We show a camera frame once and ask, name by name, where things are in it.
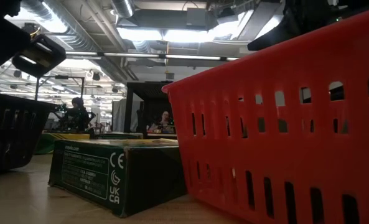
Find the red plastic basket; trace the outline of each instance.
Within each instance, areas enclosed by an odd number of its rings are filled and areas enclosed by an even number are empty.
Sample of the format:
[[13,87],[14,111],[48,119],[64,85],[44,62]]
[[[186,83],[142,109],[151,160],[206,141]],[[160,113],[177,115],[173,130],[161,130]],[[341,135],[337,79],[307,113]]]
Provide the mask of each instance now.
[[369,11],[163,90],[197,199],[255,224],[369,224]]

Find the green box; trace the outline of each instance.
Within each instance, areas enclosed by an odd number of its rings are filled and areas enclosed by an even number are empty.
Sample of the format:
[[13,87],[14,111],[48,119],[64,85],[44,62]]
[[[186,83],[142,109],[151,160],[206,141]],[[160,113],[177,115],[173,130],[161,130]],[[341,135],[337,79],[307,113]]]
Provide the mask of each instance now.
[[177,142],[57,140],[50,186],[127,217],[187,193]]

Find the ce mark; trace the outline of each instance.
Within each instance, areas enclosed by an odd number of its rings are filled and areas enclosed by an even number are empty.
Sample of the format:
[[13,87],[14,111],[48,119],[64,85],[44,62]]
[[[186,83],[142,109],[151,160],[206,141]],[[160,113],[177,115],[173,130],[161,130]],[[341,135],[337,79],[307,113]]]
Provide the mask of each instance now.
[[[111,154],[111,156],[110,156],[110,164],[111,164],[111,166],[112,167],[114,167],[115,168],[115,164],[113,163],[113,157],[116,155],[116,152],[113,152],[112,154]],[[122,163],[123,163],[123,157],[124,156],[124,154],[122,153],[122,154],[120,154],[119,156],[118,156],[118,166],[121,168],[121,169],[123,169],[123,165],[122,165]]]

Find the ceiling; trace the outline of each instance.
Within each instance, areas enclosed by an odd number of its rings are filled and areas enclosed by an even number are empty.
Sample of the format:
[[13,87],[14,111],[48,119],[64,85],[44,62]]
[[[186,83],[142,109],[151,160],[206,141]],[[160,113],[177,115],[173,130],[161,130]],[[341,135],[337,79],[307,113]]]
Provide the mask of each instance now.
[[[167,38],[168,32],[175,29],[175,24],[187,26],[186,30],[204,30],[206,33],[218,32],[217,17],[223,15],[223,10],[229,8],[235,18],[233,27],[223,27],[219,32],[231,31],[228,35],[216,35],[209,41],[176,42],[159,39],[148,40],[144,35],[144,43],[148,53],[176,54],[176,55],[208,55],[223,57],[243,57],[251,54],[246,48],[247,43],[254,40],[260,33],[276,26],[282,19],[283,0],[207,0],[207,1],[175,1],[175,0],[133,0],[134,15],[127,19],[120,19],[116,24],[116,13],[113,11],[111,0],[44,0],[48,8],[54,13],[49,17],[58,20],[68,28],[66,33],[53,32],[57,25],[52,27],[44,23],[44,17],[29,10],[25,3],[37,3],[38,0],[22,0],[22,10],[16,17],[7,17],[19,27],[25,23],[34,23],[39,26],[39,32],[52,38],[67,51],[103,51],[103,52],[139,52],[139,48],[130,39],[123,39],[117,27],[125,29],[146,29],[157,31]],[[73,45],[68,37],[80,34],[87,46]],[[68,75],[70,77],[84,77],[86,105],[100,107],[102,111],[111,111],[111,100],[119,100],[126,96],[127,82],[148,82],[166,80],[166,72],[174,73],[172,81],[195,75],[209,68],[219,66],[226,62],[188,59],[151,59],[151,58],[119,58],[119,57],[84,57],[81,60],[72,60],[72,57],[53,69],[50,75]],[[0,67],[0,90],[10,92],[11,95],[33,98],[36,79],[28,78],[28,74],[21,74],[20,78],[14,76],[16,69],[10,62]],[[100,73],[100,80],[92,79],[93,73]],[[55,80],[50,78],[39,89],[40,100],[54,103],[69,103],[72,95],[80,92],[80,83],[73,79]],[[112,87],[119,88],[113,93]]]

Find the black plastic basket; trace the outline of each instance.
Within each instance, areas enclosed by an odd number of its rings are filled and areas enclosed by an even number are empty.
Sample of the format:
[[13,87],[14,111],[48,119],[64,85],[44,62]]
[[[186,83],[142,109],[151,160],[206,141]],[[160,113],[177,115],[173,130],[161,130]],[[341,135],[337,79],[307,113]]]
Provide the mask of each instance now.
[[0,94],[0,170],[29,163],[55,106]]

